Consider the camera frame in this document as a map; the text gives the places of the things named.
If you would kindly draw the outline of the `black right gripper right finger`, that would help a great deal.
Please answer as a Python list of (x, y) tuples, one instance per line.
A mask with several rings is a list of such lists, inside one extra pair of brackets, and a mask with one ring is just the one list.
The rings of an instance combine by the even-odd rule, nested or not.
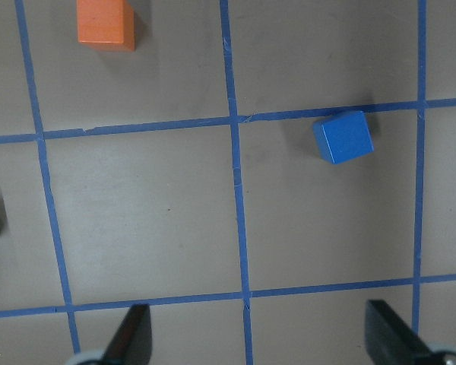
[(441, 356), (431, 351), (384, 300), (366, 302), (365, 349), (376, 365), (441, 363)]

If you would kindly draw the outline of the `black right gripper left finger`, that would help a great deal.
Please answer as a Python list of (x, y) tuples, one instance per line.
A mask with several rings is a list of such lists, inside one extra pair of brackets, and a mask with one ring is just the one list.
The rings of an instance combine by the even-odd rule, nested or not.
[(152, 328), (148, 304), (132, 306), (101, 357), (107, 364), (149, 364)]

